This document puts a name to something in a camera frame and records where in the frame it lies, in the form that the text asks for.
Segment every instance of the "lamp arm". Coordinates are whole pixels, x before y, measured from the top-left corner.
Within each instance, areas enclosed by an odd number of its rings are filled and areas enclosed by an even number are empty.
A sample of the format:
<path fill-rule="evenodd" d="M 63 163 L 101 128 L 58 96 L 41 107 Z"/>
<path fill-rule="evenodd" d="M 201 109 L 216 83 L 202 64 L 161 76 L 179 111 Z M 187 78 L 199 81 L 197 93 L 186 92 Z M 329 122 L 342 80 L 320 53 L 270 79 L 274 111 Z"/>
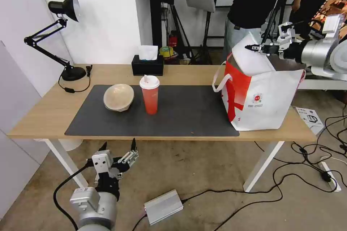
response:
<path fill-rule="evenodd" d="M 52 60 L 55 60 L 56 62 L 60 63 L 61 65 L 63 65 L 65 68 L 69 69 L 72 68 L 72 66 L 70 65 L 69 61 L 65 61 L 64 59 L 61 59 L 60 57 L 50 53 L 49 51 L 45 50 L 44 48 L 40 47 L 37 45 L 38 42 L 42 41 L 43 39 L 51 36 L 52 34 L 60 31 L 61 29 L 66 27 L 66 23 L 67 23 L 67 19 L 65 18 L 60 18 L 57 21 L 55 21 L 54 23 L 52 23 L 51 25 L 45 27 L 44 29 L 38 31 L 37 33 L 25 37 L 24 38 L 24 42 L 25 44 L 29 45 L 30 47 L 33 47 L 35 50 L 38 50 L 39 52 L 43 53 L 44 55 L 48 56 L 49 58 L 51 58 Z M 55 26 L 56 24 L 60 24 L 61 27 L 59 27 L 58 29 L 47 33 L 47 34 L 41 34 L 42 32 L 46 31 L 47 29 Z"/>

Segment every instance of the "bag handle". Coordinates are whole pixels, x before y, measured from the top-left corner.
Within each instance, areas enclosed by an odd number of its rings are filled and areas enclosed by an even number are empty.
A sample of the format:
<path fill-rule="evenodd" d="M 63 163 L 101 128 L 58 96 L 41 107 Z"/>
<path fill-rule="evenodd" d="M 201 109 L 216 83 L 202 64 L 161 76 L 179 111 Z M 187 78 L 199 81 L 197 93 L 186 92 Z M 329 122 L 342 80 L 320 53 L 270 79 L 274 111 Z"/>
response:
<path fill-rule="evenodd" d="M 213 82 L 212 82 L 212 88 L 213 88 L 213 91 L 214 92 L 219 92 L 222 90 L 222 88 L 225 86 L 225 84 L 227 83 L 227 81 L 230 79 L 232 80 L 232 76 L 230 74 L 226 74 L 224 76 L 224 78 L 222 79 L 222 81 L 220 82 L 219 86 L 216 88 L 215 87 L 215 83 L 216 83 L 216 80 L 217 80 L 217 77 L 219 75 L 219 72 L 220 72 L 220 69 L 222 67 L 222 65 L 226 64 L 227 61 L 224 61 L 218 68 L 218 70 L 216 71 L 216 74 L 214 74 L 214 77 L 213 77 Z"/>

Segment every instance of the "concrete floor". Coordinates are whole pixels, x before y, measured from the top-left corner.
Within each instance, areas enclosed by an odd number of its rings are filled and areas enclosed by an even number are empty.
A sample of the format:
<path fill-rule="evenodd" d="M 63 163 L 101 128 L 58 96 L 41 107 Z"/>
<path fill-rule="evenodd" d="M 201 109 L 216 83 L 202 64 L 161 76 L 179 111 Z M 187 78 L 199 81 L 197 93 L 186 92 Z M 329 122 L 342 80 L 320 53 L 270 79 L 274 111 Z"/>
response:
<path fill-rule="evenodd" d="M 323 91 L 299 91 L 293 105 L 312 108 L 321 119 L 341 115 L 342 103 Z M 342 124 L 331 128 L 336 133 Z M 327 133 L 321 144 L 339 150 L 338 142 Z M 84 141 L 71 157 L 78 167 L 101 146 L 101 141 Z M 115 156 L 122 156 L 129 148 L 128 141 L 110 141 L 109 148 Z M 130 231 L 144 214 L 143 203 L 167 191 L 177 189 L 182 199 L 207 188 L 239 189 L 261 155 L 253 142 L 161 142 L 138 141 L 140 157 L 120 182 L 120 201 L 116 230 Z M 312 155 L 312 161 L 320 158 L 322 152 Z M 302 157 L 290 149 L 287 142 L 277 154 L 286 161 L 300 161 Z M 282 163 L 272 161 L 253 191 L 264 191 L 273 185 L 272 172 Z M 343 163 L 329 160 L 329 166 L 346 176 Z M 303 165 L 286 166 L 278 171 L 277 179 L 288 173 L 297 173 L 307 181 L 329 189 L 318 173 Z M 52 153 L 49 153 L 41 167 L 0 222 L 0 230 L 39 231 L 73 230 L 68 219 L 54 206 L 52 194 L 55 187 L 68 174 Z M 93 183 L 93 169 L 87 169 L 84 176 Z M 59 193 L 61 205 L 78 219 L 69 204 L 69 198 L 77 186 L 69 182 Z M 297 177 L 288 177 L 281 189 L 284 198 L 276 203 L 262 203 L 245 208 L 228 221 L 220 230 L 346 230 L 347 189 L 340 193 L 324 193 L 304 184 Z M 250 195 L 206 193 L 187 202 L 184 210 L 150 227 L 144 219 L 137 231 L 144 230 L 214 230 L 234 210 L 258 200 L 275 200 L 278 190 L 269 194 Z"/>

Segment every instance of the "white table leg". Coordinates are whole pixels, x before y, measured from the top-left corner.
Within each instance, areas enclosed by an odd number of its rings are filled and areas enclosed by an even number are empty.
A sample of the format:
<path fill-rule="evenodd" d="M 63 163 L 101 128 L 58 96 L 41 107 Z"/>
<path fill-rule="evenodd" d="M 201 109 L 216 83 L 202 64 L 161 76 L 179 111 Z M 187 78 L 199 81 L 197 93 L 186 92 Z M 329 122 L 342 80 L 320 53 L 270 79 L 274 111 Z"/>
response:
<path fill-rule="evenodd" d="M 257 180 L 260 178 L 261 174 L 265 171 L 266 167 L 270 164 L 271 160 L 275 157 L 276 153 L 279 151 L 284 141 L 279 141 L 278 143 L 270 143 L 266 150 L 261 155 L 259 161 L 255 165 L 253 171 L 248 176 L 248 179 L 243 184 L 243 189 L 245 192 L 250 192 Z"/>
<path fill-rule="evenodd" d="M 76 164 L 73 162 L 71 157 L 65 151 L 64 147 L 61 145 L 59 140 L 57 139 L 38 139 L 37 141 L 44 141 L 48 147 L 52 150 L 54 155 L 58 158 L 60 163 L 64 166 L 64 168 L 68 171 L 70 175 L 78 171 Z M 73 177 L 75 182 L 80 188 L 88 187 L 88 182 L 80 173 Z"/>

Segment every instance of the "plastic cup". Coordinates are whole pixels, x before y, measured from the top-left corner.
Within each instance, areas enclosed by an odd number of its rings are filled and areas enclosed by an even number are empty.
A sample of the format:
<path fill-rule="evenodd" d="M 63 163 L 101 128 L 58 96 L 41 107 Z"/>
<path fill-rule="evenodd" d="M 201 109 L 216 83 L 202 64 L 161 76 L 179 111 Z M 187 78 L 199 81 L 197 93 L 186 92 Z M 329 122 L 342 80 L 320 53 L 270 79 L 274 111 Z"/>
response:
<path fill-rule="evenodd" d="M 144 75 L 140 80 L 146 112 L 151 115 L 156 114 L 158 111 L 159 85 L 160 82 L 156 76 Z"/>

